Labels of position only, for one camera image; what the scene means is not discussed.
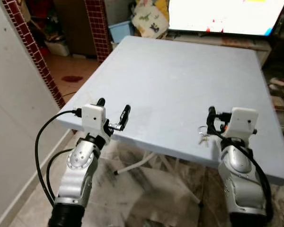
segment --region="floor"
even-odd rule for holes
[[[45,56],[45,61],[65,102],[70,100],[99,66],[96,59],[78,59],[52,54]],[[63,80],[64,77],[69,76],[82,77],[82,79],[77,82]]]
[[[46,63],[68,101],[97,69],[96,60],[49,55]],[[80,76],[78,82],[66,82],[65,76]],[[73,136],[66,148],[75,146],[83,133]],[[170,174],[154,157],[143,167],[115,176],[116,169],[133,164],[145,151],[112,140],[102,150],[93,189],[82,221],[83,227],[229,227],[223,186],[217,170],[181,160],[177,169],[185,184],[204,206],[199,209],[178,177]],[[67,154],[61,155],[51,169],[51,182],[57,191],[65,170]],[[175,159],[167,157],[175,165]],[[275,217],[268,225],[284,227],[284,186],[272,185]],[[40,185],[36,187],[10,227],[44,227],[51,206]]]

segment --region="computer screen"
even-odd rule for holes
[[[170,0],[169,29],[270,35],[284,0]]]

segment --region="table top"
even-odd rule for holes
[[[214,136],[198,145],[208,107],[230,112],[235,106],[259,112],[250,138],[255,160],[268,179],[284,184],[284,138],[265,79],[253,50],[126,37],[61,111],[106,100],[106,117],[118,122],[126,104],[127,126],[114,139],[136,147],[217,167]],[[58,120],[83,131],[81,118]]]

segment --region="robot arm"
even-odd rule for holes
[[[87,135],[80,138],[67,157],[67,166],[54,200],[52,216],[48,227],[80,227],[87,206],[92,177],[98,166],[98,159],[104,145],[110,142],[114,130],[122,131],[126,126],[130,106],[126,105],[120,122],[110,124],[105,117],[105,100],[97,105],[85,105],[77,116]]]
[[[219,136],[222,153],[218,170],[234,227],[264,226],[272,218],[268,181],[249,148],[249,137],[257,132],[257,116],[252,109],[235,107],[232,113],[216,114],[214,107],[210,107],[207,118],[207,133]],[[221,131],[216,131],[215,119],[224,122]]]

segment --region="blue plastic basket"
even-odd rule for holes
[[[108,26],[114,43],[118,44],[127,35],[134,35],[134,27],[131,21],[125,21],[119,24]]]

